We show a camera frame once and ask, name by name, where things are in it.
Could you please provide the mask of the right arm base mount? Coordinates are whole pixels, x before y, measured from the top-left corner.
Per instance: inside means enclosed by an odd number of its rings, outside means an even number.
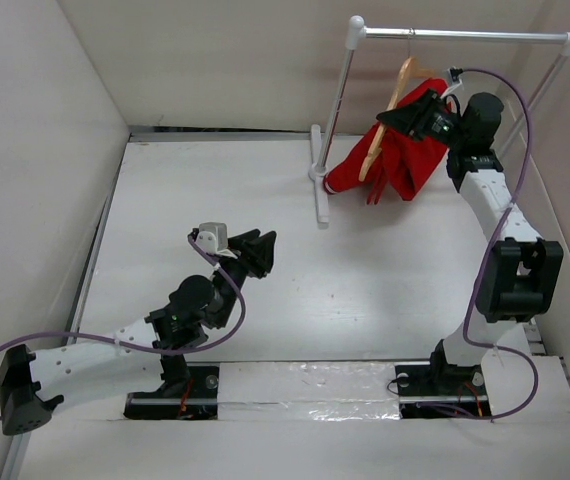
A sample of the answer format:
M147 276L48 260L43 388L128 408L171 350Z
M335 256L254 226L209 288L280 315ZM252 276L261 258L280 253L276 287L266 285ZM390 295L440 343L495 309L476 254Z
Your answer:
M386 390L398 398L402 419L492 415L481 366L449 365L440 351L428 360L396 363Z

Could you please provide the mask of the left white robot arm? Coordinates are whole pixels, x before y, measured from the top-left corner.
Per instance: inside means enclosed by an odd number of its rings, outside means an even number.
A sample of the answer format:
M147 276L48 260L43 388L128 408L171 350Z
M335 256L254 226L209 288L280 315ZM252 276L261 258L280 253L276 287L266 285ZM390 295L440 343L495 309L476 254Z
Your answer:
M177 396L190 386L188 353L216 347L208 331L226 328L244 312L246 279L273 269L277 234L254 229L229 237L221 223L204 223L187 236L213 271L185 278L165 306L104 335L32 350L18 340L3 351L0 422L6 436L44 426L71 407L125 393Z

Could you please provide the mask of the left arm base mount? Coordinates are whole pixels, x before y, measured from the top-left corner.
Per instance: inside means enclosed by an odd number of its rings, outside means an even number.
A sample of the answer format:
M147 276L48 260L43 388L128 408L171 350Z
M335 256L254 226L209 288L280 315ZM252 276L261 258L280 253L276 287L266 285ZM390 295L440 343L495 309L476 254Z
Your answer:
M218 362L187 362L163 357L162 384L153 392L127 396L123 415L129 420L205 421L218 418Z

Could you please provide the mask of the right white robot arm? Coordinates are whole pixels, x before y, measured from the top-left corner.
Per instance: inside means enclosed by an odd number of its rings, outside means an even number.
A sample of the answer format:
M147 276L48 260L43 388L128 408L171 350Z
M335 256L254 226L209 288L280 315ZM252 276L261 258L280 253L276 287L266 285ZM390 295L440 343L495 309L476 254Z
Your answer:
M516 324L549 310L564 257L526 220L492 147L504 105L493 94L471 96L461 113L429 89L406 106L378 114L385 127L412 141L448 150L446 169L473 211L487 247L463 323L439 341L423 382L448 394L480 372L482 358Z

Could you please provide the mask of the red trousers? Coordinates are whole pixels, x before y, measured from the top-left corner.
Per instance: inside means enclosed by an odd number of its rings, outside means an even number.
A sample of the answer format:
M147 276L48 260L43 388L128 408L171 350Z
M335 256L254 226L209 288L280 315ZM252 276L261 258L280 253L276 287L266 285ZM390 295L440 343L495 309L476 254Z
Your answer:
M361 180L361 166L377 129L378 126L373 125L346 158L325 175L323 188L327 193L338 194L368 186L367 203L376 205L384 191L391 188L401 200L411 201L446 155L447 147L430 138L413 141L387 130L380 144L380 153Z

